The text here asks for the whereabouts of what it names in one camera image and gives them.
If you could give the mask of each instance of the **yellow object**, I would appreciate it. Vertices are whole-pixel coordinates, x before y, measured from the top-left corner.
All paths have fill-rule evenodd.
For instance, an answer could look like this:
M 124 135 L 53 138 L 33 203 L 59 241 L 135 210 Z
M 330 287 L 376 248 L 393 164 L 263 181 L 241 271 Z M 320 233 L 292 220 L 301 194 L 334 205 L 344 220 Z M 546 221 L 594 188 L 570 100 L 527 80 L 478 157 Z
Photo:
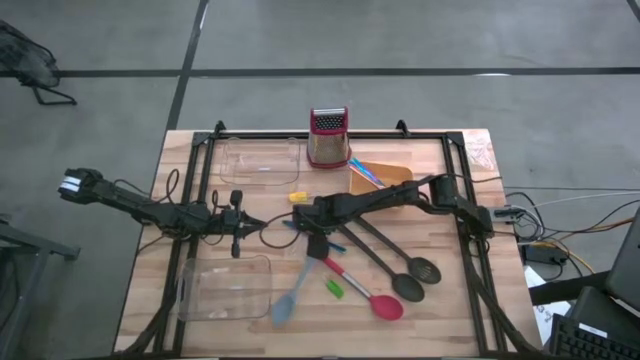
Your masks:
M 373 175 L 375 175 L 385 185 L 400 185 L 407 180 L 413 180 L 413 173 L 404 166 L 385 165 L 370 162 L 361 162 L 366 166 Z M 351 171 L 351 181 L 349 184 L 349 192 L 353 195 L 365 194 L 378 188 L 369 182 L 369 180 Z
M 299 191 L 289 194 L 289 201 L 292 203 L 301 203 L 309 201 L 309 193 L 306 191 Z

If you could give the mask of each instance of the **blue pen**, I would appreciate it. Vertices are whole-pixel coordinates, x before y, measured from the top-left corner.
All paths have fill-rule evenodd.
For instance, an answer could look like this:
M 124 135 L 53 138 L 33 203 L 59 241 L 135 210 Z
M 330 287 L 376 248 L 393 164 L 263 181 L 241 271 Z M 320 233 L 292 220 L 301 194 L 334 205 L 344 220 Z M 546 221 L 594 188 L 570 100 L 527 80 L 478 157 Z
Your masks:
M 282 220 L 282 223 L 284 225 L 286 225 L 287 227 L 290 227 L 293 230 L 297 230 L 295 226 L 293 226 L 293 221 L 291 220 Z M 329 247 L 333 248 L 335 251 L 339 252 L 340 254 L 346 254 L 347 253 L 347 249 L 338 245 L 338 244 L 334 244 L 331 241 L 327 241 L 329 243 Z
M 379 186 L 383 186 L 383 187 L 386 186 L 382 181 L 380 181 L 380 179 L 378 179 L 375 175 L 373 175 L 373 173 L 371 171 L 369 171 L 369 169 L 367 169 L 367 167 L 364 166 L 360 162 L 360 160 L 358 160 L 357 158 L 351 158 L 351 160 L 349 160 L 349 163 L 351 165 L 355 166 L 356 168 L 358 168 L 364 175 L 366 175 L 375 184 L 377 184 Z

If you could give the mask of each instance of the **computer monitor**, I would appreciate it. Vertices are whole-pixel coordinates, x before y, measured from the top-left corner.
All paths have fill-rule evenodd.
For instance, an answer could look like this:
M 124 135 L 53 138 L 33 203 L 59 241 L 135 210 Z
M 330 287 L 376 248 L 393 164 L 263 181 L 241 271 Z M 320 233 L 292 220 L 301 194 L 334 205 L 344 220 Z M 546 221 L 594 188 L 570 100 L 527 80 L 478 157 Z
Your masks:
M 627 232 L 605 286 L 607 291 L 640 311 L 640 208 Z

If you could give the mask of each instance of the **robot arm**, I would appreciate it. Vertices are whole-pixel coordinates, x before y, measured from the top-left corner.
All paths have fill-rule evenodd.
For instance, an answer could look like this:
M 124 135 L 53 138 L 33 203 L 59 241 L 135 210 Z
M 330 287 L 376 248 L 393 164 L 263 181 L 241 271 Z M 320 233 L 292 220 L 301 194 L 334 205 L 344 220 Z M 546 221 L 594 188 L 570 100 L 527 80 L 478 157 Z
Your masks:
M 418 189 L 426 184 L 431 200 Z M 464 221 L 470 235 L 493 236 L 489 211 L 460 196 L 455 177 L 448 174 L 405 181 L 362 195 L 342 193 L 316 197 L 313 205 L 294 205 L 293 222 L 301 231 L 320 234 L 333 231 L 362 214 L 401 205 L 417 206 L 429 214 L 455 214 Z
M 159 203 L 105 180 L 93 169 L 67 169 L 58 188 L 60 197 L 77 204 L 101 203 L 124 211 L 138 222 L 151 222 L 175 238 L 188 235 L 233 235 L 233 257 L 240 257 L 239 240 L 260 230 L 264 222 L 240 210 L 242 192 L 231 193 L 231 206 L 212 214 L 205 203 Z

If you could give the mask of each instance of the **cable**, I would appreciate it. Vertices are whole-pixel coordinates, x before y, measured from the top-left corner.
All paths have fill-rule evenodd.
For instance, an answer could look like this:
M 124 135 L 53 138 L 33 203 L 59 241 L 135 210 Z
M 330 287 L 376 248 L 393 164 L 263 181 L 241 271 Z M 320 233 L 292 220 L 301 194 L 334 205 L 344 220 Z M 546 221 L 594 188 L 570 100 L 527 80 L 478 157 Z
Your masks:
M 460 174 L 442 174 L 440 176 L 437 177 L 442 177 L 442 176 L 447 176 L 447 175 L 452 175 L 452 176 L 457 176 L 461 179 L 467 179 L 470 180 L 472 183 L 478 184 L 478 183 L 483 183 L 483 182 L 489 182 L 489 181 L 496 181 L 496 180 L 502 180 L 502 176 L 496 176 L 496 177 L 492 177 L 492 178 L 488 178 L 488 179 L 481 179 L 481 180 L 474 180 L 468 176 L 464 176 L 464 175 L 460 175 Z
M 489 250 L 491 250 L 491 243 L 487 239 L 482 239 L 482 244 L 484 245 L 484 253 L 489 254 Z M 473 254 L 471 252 L 469 253 L 472 257 L 480 257 L 479 255 Z
M 210 243 L 208 242 L 206 239 L 207 237 L 201 237 L 200 240 L 202 240 L 203 243 L 210 245 L 210 246 L 216 246 L 218 244 L 220 244 L 220 242 L 222 241 L 222 239 L 224 238 L 224 234 L 220 234 L 220 238 L 218 240 L 216 240 L 216 242 Z
M 538 205 L 532 206 L 531 208 L 539 208 L 541 206 L 547 206 L 547 205 L 557 204 L 557 203 L 566 202 L 566 201 L 592 199 L 592 198 L 608 197 L 608 196 L 621 196 L 621 195 L 640 195 L 640 191 L 630 191 L 630 192 L 621 192 L 621 193 L 607 193 L 607 194 L 595 194 L 595 195 L 577 196 L 577 197 L 572 197 L 572 198 L 548 201 L 548 202 L 545 202 L 545 203 L 542 203 L 542 204 L 538 204 Z
M 571 262 L 571 265 L 573 265 L 573 267 L 576 269 L 576 271 L 578 272 L 578 275 L 580 275 L 580 277 L 583 277 L 584 274 L 582 274 L 582 270 L 580 270 L 580 267 L 578 266 L 578 264 L 576 264 L 576 262 L 573 260 L 573 256 L 571 256 L 571 251 L 569 250 L 567 245 L 562 243 L 556 243 L 555 245 L 558 249 L 560 249 L 560 246 L 558 245 L 562 245 L 564 249 L 560 249 L 560 250 L 564 251 L 567 254 L 567 259 L 569 259 L 569 261 Z
M 16 259 L 13 257 L 13 254 L 9 255 L 9 261 L 11 262 L 11 266 L 13 267 L 13 286 L 16 291 L 16 297 L 13 301 L 13 305 L 11 305 L 11 309 L 7 313 L 7 317 L 4 318 L 2 324 L 0 324 L 0 334 L 4 331 L 4 327 L 7 326 L 9 319 L 13 316 L 13 312 L 16 310 L 18 306 L 18 302 L 20 301 L 20 280 L 18 279 L 18 265 L 16 264 Z
M 525 215 L 528 215 L 533 220 L 533 223 L 536 226 L 536 230 L 534 231 L 533 235 L 527 236 L 526 240 L 538 240 L 538 239 L 540 239 L 542 237 L 542 235 L 544 235 L 545 227 L 544 227 L 544 224 L 542 223 L 542 220 L 540 219 L 539 215 L 536 216 L 536 214 L 531 212 L 531 210 L 529 210 L 527 208 L 524 208 L 522 206 L 511 205 L 511 207 L 524 211 Z
M 529 221 L 528 224 L 522 224 L 522 221 L 527 220 Z M 532 233 L 532 235 L 529 236 L 525 236 L 525 235 L 521 235 L 519 231 L 516 231 L 514 228 L 514 232 L 516 233 L 516 235 L 518 237 L 520 237 L 521 239 L 527 240 L 527 241 L 538 241 L 540 239 L 540 237 L 544 234 L 544 229 L 542 228 L 542 225 L 540 224 L 540 222 L 536 221 L 531 215 L 529 215 L 528 213 L 523 214 L 520 219 L 518 219 L 515 224 L 516 226 L 519 226 L 521 228 L 525 228 L 527 226 L 533 226 L 535 229 Z
M 591 228 L 594 228 L 594 227 L 596 227 L 596 226 L 598 226 L 598 225 L 602 224 L 602 223 L 603 223 L 603 222 L 605 222 L 608 218 L 610 218 L 611 216 L 613 216 L 615 213 L 617 213 L 618 211 L 622 210 L 623 208 L 625 208 L 625 207 L 627 207 L 627 206 L 629 206 L 629 205 L 635 204 L 635 203 L 639 203 L 639 202 L 640 202 L 640 200 L 633 200 L 633 201 L 629 201 L 629 202 L 627 202 L 627 203 L 624 203 L 624 204 L 622 204 L 622 205 L 618 206 L 618 207 L 617 207 L 617 208 L 615 208 L 613 211 L 611 211 L 609 214 L 607 214 L 607 216 L 605 216 L 604 218 L 602 218 L 602 220 L 598 221 L 597 223 L 595 223 L 594 225 L 592 225 L 592 226 L 590 226 L 590 227 L 588 227 L 588 228 L 586 228 L 586 229 L 581 229 L 581 230 L 558 230 L 558 229 L 549 229 L 549 228 L 547 228 L 547 230 L 550 230 L 550 231 L 556 231 L 556 232 L 584 232 L 584 231 L 586 231 L 586 230 L 589 230 L 589 229 L 591 229 Z
M 569 250 L 569 248 L 567 247 L 566 249 L 562 249 L 560 248 L 560 246 L 558 245 L 560 243 L 556 243 L 556 242 L 537 242 L 535 244 L 531 244 L 533 246 L 544 246 L 544 247 L 555 247 L 558 248 L 562 251 L 565 251 L 567 253 L 567 255 L 569 255 L 570 257 L 575 258 L 576 260 L 578 260 L 582 265 L 584 265 L 584 267 L 586 267 L 589 272 L 591 272 L 592 274 L 595 274 L 595 270 L 591 267 L 591 265 L 589 265 L 589 263 L 587 263 L 583 258 L 581 258 L 580 256 L 576 255 L 575 253 L 573 253 L 571 250 Z
M 160 235 L 160 237 L 159 237 L 159 238 L 157 238 L 157 239 L 155 239 L 155 240 L 153 240 L 153 241 L 151 241 L 151 242 L 149 242 L 149 243 L 144 244 L 144 246 L 143 246 L 143 247 L 141 247 L 140 249 L 138 249 L 138 252 L 136 252 L 136 256 L 140 255 L 140 253 L 142 252 L 142 250 L 144 250 L 144 249 L 148 248 L 149 246 L 151 246 L 151 245 L 153 245 L 153 244 L 157 243 L 158 241 L 160 241 L 160 240 L 164 239 L 165 237 L 166 237 L 166 236 L 165 236 L 164 234 L 162 234 L 162 235 Z
M 520 196 L 524 197 L 525 199 L 527 199 L 527 201 L 529 201 L 531 206 L 533 206 L 533 210 L 535 210 L 536 215 L 538 215 L 538 219 L 540 220 L 540 225 L 542 226 L 542 228 L 546 228 L 544 226 L 544 221 L 542 221 L 542 214 L 540 214 L 540 211 L 538 210 L 538 207 L 536 206 L 536 203 L 533 201 L 533 199 L 531 199 L 531 197 L 529 195 L 525 194 L 522 191 L 516 191 L 516 192 L 509 193 L 509 194 L 505 195 L 505 197 L 515 196 L 515 195 L 520 195 Z
M 271 223 L 273 223 L 274 221 L 276 221 L 276 220 L 278 220 L 278 219 L 281 219 L 281 218 L 283 218 L 283 217 L 285 217 L 285 216 L 289 216 L 289 215 L 293 215 L 293 211 L 292 211 L 292 212 L 285 213 L 285 214 L 280 214 L 280 215 L 278 215 L 278 216 L 274 217 L 273 219 L 271 219 L 271 220 L 267 221 L 267 222 L 264 224 L 264 226 L 263 226 L 262 228 L 260 228 L 260 231 L 258 232 L 258 237 L 260 238 L 260 241 L 261 241 L 261 242 L 262 242 L 266 247 L 270 247 L 270 248 L 272 248 L 272 249 L 286 249 L 286 248 L 288 248 L 289 246 L 293 245 L 293 244 L 298 240 L 298 237 L 300 237 L 300 231 L 298 231 L 298 233 L 297 233 L 297 234 L 296 234 L 296 236 L 293 238 L 293 240 L 291 240 L 290 242 L 288 242 L 288 243 L 286 243 L 286 244 L 284 244 L 284 245 L 272 245 L 272 244 L 269 244 L 268 242 L 266 242 L 266 241 L 264 240 L 264 237 L 262 237 L 262 232 L 263 232 L 263 231 L 264 231 L 264 229 L 266 229 L 269 225 L 271 225 Z
M 562 266 L 562 264 L 561 264 L 561 263 L 559 263 L 559 262 L 557 262 L 557 261 L 555 261 L 555 260 L 553 261 L 553 263 L 554 263 L 554 264 L 556 264 L 556 265 L 558 265 L 558 266 L 560 267 L 560 272 L 558 272 L 558 275 L 556 275 L 556 276 L 554 276 L 554 277 L 552 277 L 552 278 L 549 278 L 549 279 L 544 279 L 544 278 L 543 278 L 543 280 L 544 280 L 544 281 L 546 281 L 546 282 L 556 280 L 557 278 L 559 278 L 560 276 L 562 276 L 562 273 L 564 272 L 564 266 Z
M 171 181 L 171 178 L 173 178 L 173 174 L 176 174 L 176 181 L 173 183 L 173 186 L 171 187 L 171 189 L 169 189 L 169 182 Z M 178 182 L 180 182 L 180 170 L 173 169 L 169 173 L 169 177 L 167 177 L 167 182 L 164 184 L 165 196 L 162 199 L 156 201 L 155 203 L 158 204 L 165 200 L 169 200 L 169 202 L 172 205 L 175 205 L 175 203 L 173 202 L 173 199 L 171 199 L 171 195 L 176 190 L 176 187 L 178 186 Z
M 510 236 L 518 237 L 518 234 L 510 233 L 510 232 L 508 232 L 508 231 L 497 231 L 497 230 L 494 230 L 493 232 L 494 232 L 495 234 L 510 235 Z
M 562 243 L 562 241 L 576 235 L 576 234 L 594 234 L 594 233 L 599 233 L 599 232 L 605 232 L 605 231 L 609 231 L 609 230 L 613 230 L 617 227 L 620 227 L 622 225 L 626 225 L 626 224 L 630 224 L 633 221 L 633 219 L 626 219 L 626 220 L 622 220 L 619 221 L 617 223 L 614 224 L 610 224 L 610 225 L 601 225 L 595 228 L 592 228 L 593 230 L 589 230 L 589 231 L 576 231 L 576 232 L 572 232 L 568 235 L 565 235 L 563 237 L 561 237 L 560 239 L 557 240 L 557 242 Z
M 140 189 L 139 187 L 137 187 L 137 186 L 133 185 L 132 183 L 128 182 L 128 181 L 127 181 L 127 180 L 125 180 L 125 179 L 116 179 L 116 180 L 114 180 L 114 181 L 113 181 L 113 185 L 114 185 L 114 186 L 117 186 L 119 182 L 121 182 L 121 183 L 123 183 L 123 184 L 127 184 L 127 185 L 129 185 L 131 188 L 133 188 L 134 190 L 136 190 L 137 192 L 139 192 L 139 193 L 140 193 L 140 194 L 142 194 L 142 195 L 149 196 L 149 193 L 148 193 L 148 192 L 146 192 L 146 191 L 144 191 L 144 190 Z

